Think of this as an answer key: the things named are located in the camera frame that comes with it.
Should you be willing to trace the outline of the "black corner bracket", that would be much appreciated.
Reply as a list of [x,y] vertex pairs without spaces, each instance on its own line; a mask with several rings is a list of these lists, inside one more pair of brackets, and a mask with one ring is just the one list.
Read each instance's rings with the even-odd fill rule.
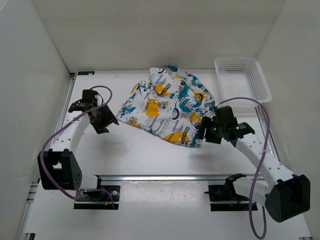
[[95,71],[79,71],[77,73],[78,76],[91,76],[94,74],[95,74]]

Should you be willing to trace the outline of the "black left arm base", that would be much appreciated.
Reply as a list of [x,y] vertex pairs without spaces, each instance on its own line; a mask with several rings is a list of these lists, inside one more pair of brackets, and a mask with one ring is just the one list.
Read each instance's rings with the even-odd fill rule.
[[104,183],[101,187],[107,191],[111,197],[105,191],[98,192],[77,192],[74,201],[73,208],[75,210],[118,210],[120,205],[121,186],[115,183]]

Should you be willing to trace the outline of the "aluminium table edge rail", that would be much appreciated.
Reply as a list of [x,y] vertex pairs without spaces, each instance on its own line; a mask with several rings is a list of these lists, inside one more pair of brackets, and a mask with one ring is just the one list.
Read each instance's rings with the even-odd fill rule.
[[103,181],[223,181],[231,174],[101,175]]

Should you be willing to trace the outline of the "white printed shorts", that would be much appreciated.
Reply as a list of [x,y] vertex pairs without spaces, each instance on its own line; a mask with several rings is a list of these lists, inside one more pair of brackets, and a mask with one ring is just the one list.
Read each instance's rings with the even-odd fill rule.
[[215,98],[194,75],[172,65],[149,70],[122,104],[116,118],[169,143],[200,147],[202,119],[212,117]]

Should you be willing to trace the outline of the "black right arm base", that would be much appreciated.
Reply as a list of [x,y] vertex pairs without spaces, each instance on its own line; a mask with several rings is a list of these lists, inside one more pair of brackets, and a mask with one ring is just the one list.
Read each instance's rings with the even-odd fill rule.
[[211,184],[204,192],[209,196],[211,212],[247,212],[249,198],[235,192],[233,183],[246,177],[243,173],[231,175],[225,179],[224,184]]

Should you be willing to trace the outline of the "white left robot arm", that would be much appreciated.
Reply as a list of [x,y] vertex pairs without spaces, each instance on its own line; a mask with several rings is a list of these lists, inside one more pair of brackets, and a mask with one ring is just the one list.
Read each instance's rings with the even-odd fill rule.
[[99,176],[87,175],[76,160],[76,151],[86,128],[91,125],[97,134],[108,133],[110,124],[118,121],[107,105],[99,101],[99,93],[85,90],[89,95],[71,104],[65,130],[57,134],[56,140],[48,150],[39,153],[37,161],[42,187],[45,190],[87,190],[93,200],[100,200],[105,188]]

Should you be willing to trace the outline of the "aluminium left side rail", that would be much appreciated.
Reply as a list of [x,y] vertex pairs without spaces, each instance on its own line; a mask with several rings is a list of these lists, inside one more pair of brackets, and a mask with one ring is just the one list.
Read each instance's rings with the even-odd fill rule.
[[[77,72],[71,72],[69,74],[69,78],[67,81],[67,88],[65,89],[64,96],[62,98],[63,101],[59,105],[59,107],[60,107],[59,114],[56,117],[56,122],[54,125],[53,132],[57,131],[63,125],[63,117],[67,111],[66,110],[67,104],[70,100],[77,74],[78,74]],[[20,223],[19,223],[19,228],[17,230],[15,240],[34,240],[35,239],[36,234],[34,232],[26,232],[26,225],[29,220],[29,216],[30,216],[30,213],[32,210],[34,199],[36,197],[36,192],[38,189],[39,182],[40,182],[40,174],[39,174],[38,164],[36,164],[35,170],[33,171],[32,181],[29,184],[28,195],[25,200],[24,211],[23,211],[23,215],[21,217]]]

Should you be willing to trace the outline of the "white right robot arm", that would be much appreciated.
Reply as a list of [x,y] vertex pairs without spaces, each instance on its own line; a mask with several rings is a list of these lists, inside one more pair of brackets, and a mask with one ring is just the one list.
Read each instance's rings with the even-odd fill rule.
[[252,199],[258,202],[278,223],[310,210],[311,183],[304,175],[296,175],[282,165],[264,144],[253,128],[234,118],[218,122],[216,117],[204,117],[197,138],[209,143],[230,142],[256,167],[267,183],[256,183]]

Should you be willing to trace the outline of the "white plastic mesh basket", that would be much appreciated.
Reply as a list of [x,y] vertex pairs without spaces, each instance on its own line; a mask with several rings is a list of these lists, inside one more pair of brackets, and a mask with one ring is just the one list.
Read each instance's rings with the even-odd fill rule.
[[221,99],[236,98],[228,104],[238,110],[247,111],[259,103],[268,103],[272,95],[259,62],[253,57],[225,56],[214,60],[220,87]]

